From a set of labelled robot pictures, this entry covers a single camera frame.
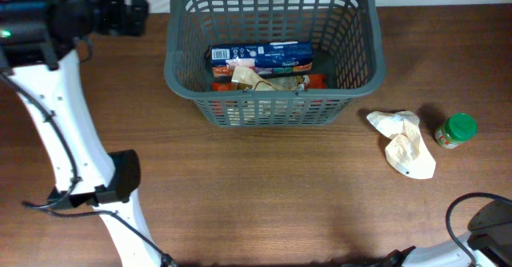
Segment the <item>clear bag with brown label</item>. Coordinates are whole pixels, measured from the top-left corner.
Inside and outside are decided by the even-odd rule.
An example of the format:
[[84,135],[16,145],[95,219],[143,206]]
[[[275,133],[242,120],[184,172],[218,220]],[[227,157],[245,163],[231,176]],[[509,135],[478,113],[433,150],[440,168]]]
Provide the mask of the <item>clear bag with brown label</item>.
[[231,89],[244,91],[297,91],[305,90],[309,84],[308,75],[264,79],[245,66],[237,66],[231,78]]

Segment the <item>blue carton box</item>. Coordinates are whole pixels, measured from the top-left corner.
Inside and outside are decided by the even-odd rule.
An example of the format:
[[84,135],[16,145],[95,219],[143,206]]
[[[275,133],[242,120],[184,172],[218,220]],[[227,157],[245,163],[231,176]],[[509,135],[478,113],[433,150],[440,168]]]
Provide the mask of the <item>blue carton box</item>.
[[210,48],[216,78],[232,77],[238,66],[252,69],[262,78],[310,71],[314,51],[310,42],[225,44]]

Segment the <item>orange pasta packet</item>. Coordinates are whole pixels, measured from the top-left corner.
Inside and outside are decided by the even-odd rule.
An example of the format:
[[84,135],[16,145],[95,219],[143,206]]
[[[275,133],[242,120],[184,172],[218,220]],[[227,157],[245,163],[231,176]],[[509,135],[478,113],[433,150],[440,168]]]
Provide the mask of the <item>orange pasta packet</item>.
[[[306,74],[310,77],[310,84],[305,90],[299,90],[299,91],[306,91],[308,89],[317,89],[317,90],[324,90],[327,88],[326,84],[326,75],[324,74]],[[212,83],[213,91],[231,91],[231,81],[228,83],[225,82],[213,82]]]

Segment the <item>grey plastic shopping basket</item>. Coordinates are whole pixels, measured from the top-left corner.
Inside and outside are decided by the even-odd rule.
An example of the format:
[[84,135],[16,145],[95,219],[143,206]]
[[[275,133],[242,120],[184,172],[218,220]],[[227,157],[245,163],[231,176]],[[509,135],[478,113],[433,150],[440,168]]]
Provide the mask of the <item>grey plastic shopping basket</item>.
[[[326,88],[215,91],[210,48],[310,42]],[[386,76],[375,0],[170,0],[164,78],[216,126],[318,126]]]

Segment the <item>beige paper bag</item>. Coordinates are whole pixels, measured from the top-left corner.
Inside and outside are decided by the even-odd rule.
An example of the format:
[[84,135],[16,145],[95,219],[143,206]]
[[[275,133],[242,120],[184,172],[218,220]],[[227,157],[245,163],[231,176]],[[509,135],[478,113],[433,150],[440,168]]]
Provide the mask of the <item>beige paper bag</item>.
[[366,119],[380,134],[390,139],[385,156],[394,169],[417,180],[434,176],[436,161],[422,138],[420,119],[416,114],[410,111],[394,114],[374,111]]

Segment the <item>green lidded jar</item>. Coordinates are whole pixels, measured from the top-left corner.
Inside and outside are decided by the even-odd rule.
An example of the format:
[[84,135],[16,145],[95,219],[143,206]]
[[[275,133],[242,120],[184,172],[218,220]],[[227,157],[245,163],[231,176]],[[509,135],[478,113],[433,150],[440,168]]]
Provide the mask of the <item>green lidded jar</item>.
[[477,122],[469,114],[459,113],[446,119],[434,132],[435,141],[443,148],[454,149],[478,132]]

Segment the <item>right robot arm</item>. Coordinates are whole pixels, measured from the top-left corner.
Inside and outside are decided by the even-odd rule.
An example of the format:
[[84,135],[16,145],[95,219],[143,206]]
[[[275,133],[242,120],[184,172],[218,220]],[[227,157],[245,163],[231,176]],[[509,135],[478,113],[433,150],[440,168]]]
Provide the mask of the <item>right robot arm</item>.
[[[470,220],[467,232],[456,236],[452,213],[457,205],[473,198],[489,199]],[[394,250],[383,259],[365,262],[364,266],[511,266],[511,200],[492,193],[468,193],[455,199],[445,215],[450,240],[428,248],[412,246]]]

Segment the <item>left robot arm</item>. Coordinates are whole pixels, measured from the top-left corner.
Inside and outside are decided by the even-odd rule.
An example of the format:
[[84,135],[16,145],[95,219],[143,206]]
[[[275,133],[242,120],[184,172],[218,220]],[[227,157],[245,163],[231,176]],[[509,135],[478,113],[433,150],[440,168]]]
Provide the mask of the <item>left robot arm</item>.
[[1,79],[22,100],[49,155],[55,185],[27,209],[100,217],[124,266],[172,266],[154,243],[138,198],[141,168],[132,149],[107,152],[82,90],[79,42],[91,34],[139,37],[147,0],[1,0]]

